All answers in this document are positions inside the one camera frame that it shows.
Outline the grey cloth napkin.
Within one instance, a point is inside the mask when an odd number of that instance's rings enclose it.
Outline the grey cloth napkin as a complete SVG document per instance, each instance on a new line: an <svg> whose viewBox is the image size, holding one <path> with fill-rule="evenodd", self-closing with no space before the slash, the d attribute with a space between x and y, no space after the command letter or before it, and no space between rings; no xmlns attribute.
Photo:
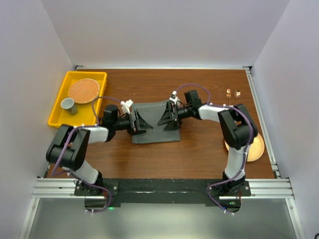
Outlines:
<svg viewBox="0 0 319 239"><path fill-rule="evenodd" d="M133 103L132 110L137 110L144 121L153 127L146 133L132 136L133 144L148 144L161 142L180 141L178 130L165 131L165 125L158 126L157 123L164 114L166 101L155 103Z"/></svg>

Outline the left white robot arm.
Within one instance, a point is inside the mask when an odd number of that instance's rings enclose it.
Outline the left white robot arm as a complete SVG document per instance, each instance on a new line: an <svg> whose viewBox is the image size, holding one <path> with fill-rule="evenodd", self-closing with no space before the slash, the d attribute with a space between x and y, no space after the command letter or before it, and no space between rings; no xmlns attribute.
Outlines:
<svg viewBox="0 0 319 239"><path fill-rule="evenodd" d="M137 110L120 116L116 105L106 106L102 120L98 123L81 126L61 125L47 150L46 160L54 165L52 176L58 175L57 169L62 168L78 179L80 188L86 188L91 195L102 193L106 196L108 193L104 190L101 172L85 159L88 145L108 142L117 131L126 130L130 135L134 135L146 133L153 127Z"/></svg>

